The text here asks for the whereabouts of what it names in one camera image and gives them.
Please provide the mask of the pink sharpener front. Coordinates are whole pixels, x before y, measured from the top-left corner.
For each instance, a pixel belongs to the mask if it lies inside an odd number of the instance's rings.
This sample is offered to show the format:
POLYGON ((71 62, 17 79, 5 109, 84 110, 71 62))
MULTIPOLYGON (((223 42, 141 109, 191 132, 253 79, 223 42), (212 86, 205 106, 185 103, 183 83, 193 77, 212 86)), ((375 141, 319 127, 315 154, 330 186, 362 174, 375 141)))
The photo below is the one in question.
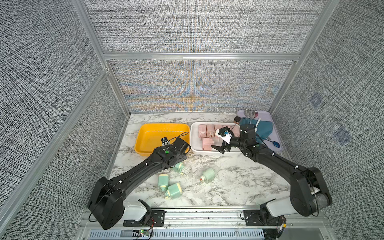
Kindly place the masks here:
POLYGON ((202 149, 203 151, 211 151, 212 145, 215 144, 215 141, 211 138, 203 138, 202 141, 202 149))

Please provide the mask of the white storage box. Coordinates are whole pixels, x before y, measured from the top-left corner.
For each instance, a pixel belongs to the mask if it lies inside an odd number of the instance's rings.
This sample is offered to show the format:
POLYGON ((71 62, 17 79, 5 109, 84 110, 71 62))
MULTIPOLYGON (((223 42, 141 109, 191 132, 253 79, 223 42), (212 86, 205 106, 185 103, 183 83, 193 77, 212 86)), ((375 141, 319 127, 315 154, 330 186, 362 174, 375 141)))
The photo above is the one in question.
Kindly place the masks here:
MULTIPOLYGON (((234 123, 225 123, 225 122, 195 122, 192 123, 191 129, 190 129, 190 146, 191 150, 194 154, 197 155, 209 155, 209 156, 238 156, 241 155, 241 151, 238 148, 231 148, 230 152, 225 152, 224 155, 222 155, 220 152, 218 152, 215 149, 212 149, 211 151, 205 151, 203 150, 203 141, 200 140, 199 138, 199 125, 208 125, 208 124, 213 124, 213 125, 228 125, 228 126, 234 126, 234 123)), ((214 145, 215 146, 221 146, 222 141, 217 142, 214 139, 214 145)))

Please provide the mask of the yellow storage box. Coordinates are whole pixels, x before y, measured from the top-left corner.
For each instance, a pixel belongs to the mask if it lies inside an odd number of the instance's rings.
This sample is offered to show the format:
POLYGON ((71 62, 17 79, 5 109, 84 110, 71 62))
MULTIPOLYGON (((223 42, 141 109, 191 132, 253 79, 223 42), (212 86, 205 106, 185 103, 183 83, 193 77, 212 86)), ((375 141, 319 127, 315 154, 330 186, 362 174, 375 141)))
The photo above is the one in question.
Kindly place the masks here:
POLYGON ((176 123, 151 123, 141 126, 136 144, 135 152, 143 157, 148 157, 156 147, 162 145, 162 139, 173 141, 175 137, 189 133, 190 127, 186 124, 176 123))

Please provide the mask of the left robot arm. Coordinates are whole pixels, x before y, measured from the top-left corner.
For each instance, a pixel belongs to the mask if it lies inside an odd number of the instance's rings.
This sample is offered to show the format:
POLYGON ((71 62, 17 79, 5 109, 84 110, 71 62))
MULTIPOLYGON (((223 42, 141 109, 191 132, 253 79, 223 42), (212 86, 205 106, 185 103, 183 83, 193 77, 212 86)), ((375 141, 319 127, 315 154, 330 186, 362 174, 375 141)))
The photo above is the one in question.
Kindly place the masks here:
POLYGON ((97 180, 88 202, 88 209, 96 222, 103 230, 115 226, 123 217, 127 196, 156 173, 186 160, 190 149, 188 144, 160 146, 127 172, 110 180, 105 177, 97 180))

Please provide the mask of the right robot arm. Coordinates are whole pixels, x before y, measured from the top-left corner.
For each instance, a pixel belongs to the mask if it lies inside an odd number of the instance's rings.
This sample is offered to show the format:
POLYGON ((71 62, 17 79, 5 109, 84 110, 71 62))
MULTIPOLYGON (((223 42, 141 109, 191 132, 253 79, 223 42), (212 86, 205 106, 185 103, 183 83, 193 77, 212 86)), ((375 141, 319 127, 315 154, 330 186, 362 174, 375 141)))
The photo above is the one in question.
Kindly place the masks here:
POLYGON ((290 214, 308 217, 332 204, 333 200, 321 171, 315 167, 306 168, 295 164, 278 155, 257 134, 255 125, 242 125, 238 137, 228 127, 216 130, 216 136, 223 142, 220 147, 213 146, 213 149, 224 154, 237 148, 245 157, 266 166, 289 183, 289 196, 260 206, 267 218, 290 214))

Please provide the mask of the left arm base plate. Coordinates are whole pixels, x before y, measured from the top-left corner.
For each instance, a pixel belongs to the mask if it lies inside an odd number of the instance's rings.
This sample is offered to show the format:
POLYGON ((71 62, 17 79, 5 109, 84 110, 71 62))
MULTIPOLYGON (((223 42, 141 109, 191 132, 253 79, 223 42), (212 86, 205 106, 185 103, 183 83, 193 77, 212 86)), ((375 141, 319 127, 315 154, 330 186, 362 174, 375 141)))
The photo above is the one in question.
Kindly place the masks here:
POLYGON ((153 226, 153 227, 163 227, 164 221, 165 221, 165 213, 166 211, 147 211, 144 216, 136 221, 136 220, 129 220, 126 217, 123 217, 124 227, 144 227, 144 226, 153 226))

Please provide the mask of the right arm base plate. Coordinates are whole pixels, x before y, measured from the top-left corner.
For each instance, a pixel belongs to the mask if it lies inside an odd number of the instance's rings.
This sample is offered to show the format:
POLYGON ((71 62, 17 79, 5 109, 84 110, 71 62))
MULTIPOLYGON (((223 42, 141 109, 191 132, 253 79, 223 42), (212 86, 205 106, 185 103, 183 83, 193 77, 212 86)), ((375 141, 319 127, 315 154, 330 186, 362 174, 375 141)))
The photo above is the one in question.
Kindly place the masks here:
POLYGON ((241 212, 240 217, 248 227, 264 225, 261 221, 260 210, 244 210, 241 212))

